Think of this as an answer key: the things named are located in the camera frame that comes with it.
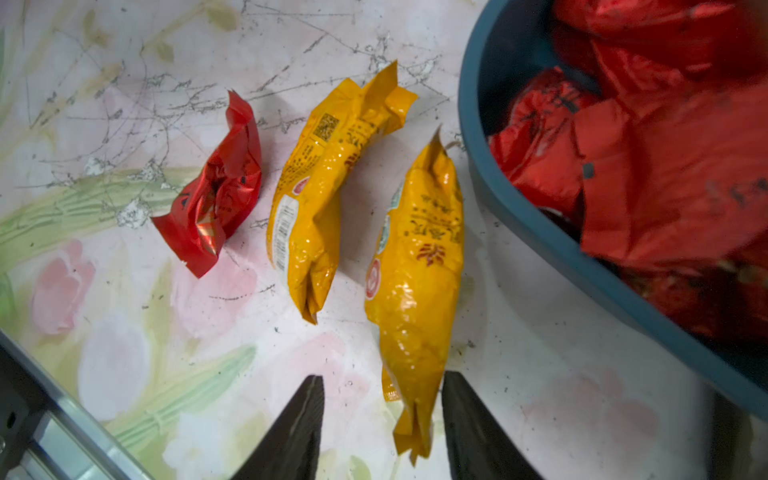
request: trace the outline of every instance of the plastic packaging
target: plastic packaging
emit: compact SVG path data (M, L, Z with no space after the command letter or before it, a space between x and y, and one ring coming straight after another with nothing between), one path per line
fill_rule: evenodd
M448 359L464 265L464 213L456 169L439 132L397 190L366 281L366 314L379 326L388 400L404 409L398 454L428 457L432 410Z
M339 266L339 189L374 137L402 127L416 98L397 86L397 62L364 88L347 78L312 111L283 168L266 251L307 322L317 323Z

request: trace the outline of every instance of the red foil wrapper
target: red foil wrapper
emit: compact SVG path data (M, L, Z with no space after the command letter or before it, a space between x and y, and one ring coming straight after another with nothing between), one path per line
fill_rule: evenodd
M507 127L488 138L496 163L512 185L536 207L571 221L576 220L581 193L581 159L571 119L597 101L560 68L545 70L512 101Z
M558 30L558 54L597 77L606 97L768 66L757 23L734 0L557 0L554 15L574 29Z
M152 218L168 246L200 278L219 259L224 241L256 205L261 187L261 146L253 110L230 91L230 132L200 175L181 191L170 213Z
M734 257L762 263L766 106L763 77L627 95L578 112L581 249L645 271L699 270Z
M622 269L621 279L689 333L720 339L729 328L721 320L727 273L710 270L691 276Z

